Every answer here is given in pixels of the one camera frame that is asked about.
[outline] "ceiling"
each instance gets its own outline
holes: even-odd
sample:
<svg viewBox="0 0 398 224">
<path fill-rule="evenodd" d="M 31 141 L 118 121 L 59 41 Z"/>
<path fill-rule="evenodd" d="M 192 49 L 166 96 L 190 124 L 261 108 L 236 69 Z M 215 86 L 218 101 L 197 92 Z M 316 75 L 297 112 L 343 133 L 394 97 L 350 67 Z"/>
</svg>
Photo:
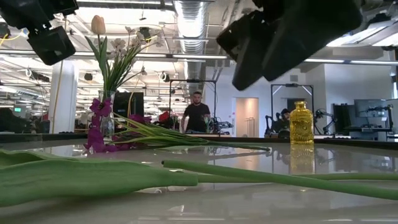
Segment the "ceiling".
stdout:
<svg viewBox="0 0 398 224">
<path fill-rule="evenodd" d="M 74 44 L 77 52 L 90 51 L 90 47 L 84 36 L 94 40 L 96 36 L 90 31 L 91 20 L 93 16 L 99 15 L 104 17 L 107 36 L 111 40 L 121 38 L 127 41 L 128 34 L 125 28 L 126 26 L 136 30 L 140 27 L 149 27 L 152 35 L 161 34 L 164 45 L 162 47 L 149 47 L 145 50 L 145 53 L 183 54 L 183 40 L 181 40 L 182 30 L 180 30 L 182 26 L 178 25 L 178 17 L 176 12 L 172 10 L 172 2 L 170 0 L 165 0 L 166 7 L 162 10 L 157 8 L 156 5 L 158 2 L 159 1 L 155 0 L 78 0 L 80 8 L 76 11 L 76 15 L 68 16 L 66 22 L 60 15 L 56 15 L 56 19 L 52 21 L 52 25 L 54 27 L 66 26 L 70 40 Z M 208 4 L 208 7 L 204 12 L 205 33 L 202 40 L 202 42 L 204 42 L 204 50 L 202 53 L 209 55 L 221 54 L 221 49 L 215 40 L 216 36 L 228 24 L 239 19 L 243 14 L 242 12 L 253 10 L 255 6 L 251 0 L 204 0 L 203 2 Z M 386 7 L 391 14 L 395 14 L 395 6 L 378 6 L 380 10 Z M 370 16 L 380 11 L 375 8 L 370 9 L 371 10 L 366 11 Z M 384 32 L 383 37 L 381 37 L 382 39 L 398 32 L 398 27 L 395 25 L 391 26 L 392 28 L 386 27 L 388 32 L 382 30 Z M 4 41 L 0 50 L 32 50 L 26 39 L 27 37 L 21 30 L 11 28 L 11 39 Z M 376 59 L 382 55 L 380 47 L 372 47 L 369 43 L 361 46 L 362 47 L 357 47 L 351 44 L 349 46 L 325 47 L 325 49 L 316 53 L 314 57 Z M 92 99 L 98 95 L 98 90 L 100 90 L 98 86 L 102 84 L 102 76 L 98 64 L 92 58 L 73 60 L 75 61 L 75 65 L 80 69 L 78 102 L 76 106 L 78 107 L 78 111 L 84 111 L 88 109 Z M 162 97 L 167 96 L 169 94 L 169 83 L 160 80 L 159 75 L 165 72 L 169 74 L 170 78 L 186 79 L 187 65 L 189 65 L 189 62 L 184 61 L 184 59 L 173 61 L 159 61 L 154 59 L 139 60 L 134 64 L 130 75 L 140 72 L 143 67 L 145 68 L 146 75 L 138 75 L 130 79 L 119 91 L 142 91 L 134 90 L 134 87 L 146 86 L 148 101 L 150 101 L 151 97 L 157 97 L 159 95 Z M 310 64 L 299 66 L 303 72 L 312 67 L 313 65 Z M 39 58 L 32 57 L 31 55 L 22 55 L 19 57 L 3 55 L 3 57 L 0 58 L 1 82 L 12 83 L 14 85 L 25 85 L 20 87 L 3 87 L 0 91 L 0 106 L 22 104 L 28 106 L 33 105 L 31 108 L 43 108 L 43 110 L 46 110 L 50 98 L 49 83 L 32 79 L 32 77 L 29 76 L 30 71 L 37 72 L 51 80 L 52 67 L 43 64 Z M 92 74 L 93 79 L 91 81 L 85 80 L 85 74 L 87 73 Z M 188 95 L 187 84 L 185 82 L 175 82 L 173 83 L 173 87 L 181 87 L 181 90 L 176 90 L 175 97 L 183 101 Z M 168 99 L 164 98 L 162 103 L 168 106 Z M 175 110 L 181 111 L 183 110 L 181 108 L 184 106 L 184 103 L 179 102 Z"/>
</svg>

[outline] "computer screen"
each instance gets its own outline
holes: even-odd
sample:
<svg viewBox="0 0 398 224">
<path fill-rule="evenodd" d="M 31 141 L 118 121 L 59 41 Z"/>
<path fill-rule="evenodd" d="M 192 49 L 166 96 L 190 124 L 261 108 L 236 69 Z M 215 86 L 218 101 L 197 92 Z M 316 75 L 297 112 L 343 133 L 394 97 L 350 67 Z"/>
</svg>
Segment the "computer screen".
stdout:
<svg viewBox="0 0 398 224">
<path fill-rule="evenodd" d="M 359 118 L 383 118 L 388 112 L 383 107 L 387 106 L 385 100 L 355 100 L 355 116 Z"/>
</svg>

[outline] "column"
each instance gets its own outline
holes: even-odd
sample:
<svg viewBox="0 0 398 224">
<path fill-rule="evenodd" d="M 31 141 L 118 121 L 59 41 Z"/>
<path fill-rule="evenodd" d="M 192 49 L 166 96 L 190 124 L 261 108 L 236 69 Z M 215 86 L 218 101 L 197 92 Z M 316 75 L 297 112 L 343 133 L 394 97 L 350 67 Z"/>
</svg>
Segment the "column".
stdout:
<svg viewBox="0 0 398 224">
<path fill-rule="evenodd" d="M 49 107 L 50 134 L 73 132 L 75 129 L 78 78 L 79 70 L 72 61 L 65 60 L 53 66 Z"/>
</svg>

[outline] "metal frame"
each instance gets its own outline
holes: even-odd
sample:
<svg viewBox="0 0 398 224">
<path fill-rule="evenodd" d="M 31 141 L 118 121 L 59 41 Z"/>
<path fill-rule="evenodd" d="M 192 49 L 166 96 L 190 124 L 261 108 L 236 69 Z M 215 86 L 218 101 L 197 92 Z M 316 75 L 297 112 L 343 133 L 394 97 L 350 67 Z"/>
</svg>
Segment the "metal frame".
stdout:
<svg viewBox="0 0 398 224">
<path fill-rule="evenodd" d="M 179 80 L 179 79 L 170 79 L 169 85 L 169 117 L 172 114 L 172 83 L 173 82 L 187 82 L 187 83 L 213 83 L 214 84 L 214 117 L 216 117 L 216 104 L 217 104 L 217 80 Z"/>
<path fill-rule="evenodd" d="M 314 114 L 314 103 L 313 103 L 313 85 L 300 85 L 296 83 L 286 83 L 286 84 L 271 84 L 271 117 L 274 119 L 274 95 L 282 88 L 297 88 L 302 87 L 310 96 L 312 101 L 312 114 Z"/>
</svg>

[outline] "black t-shirt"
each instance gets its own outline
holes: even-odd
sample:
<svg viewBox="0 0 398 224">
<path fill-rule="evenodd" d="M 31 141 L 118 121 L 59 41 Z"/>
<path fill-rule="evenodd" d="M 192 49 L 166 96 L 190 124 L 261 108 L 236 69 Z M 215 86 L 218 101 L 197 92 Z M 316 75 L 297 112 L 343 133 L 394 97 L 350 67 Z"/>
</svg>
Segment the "black t-shirt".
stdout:
<svg viewBox="0 0 398 224">
<path fill-rule="evenodd" d="M 185 109 L 184 115 L 189 116 L 187 130 L 206 132 L 206 124 L 203 119 L 205 114 L 210 114 L 209 107 L 203 103 L 191 104 Z"/>
</svg>

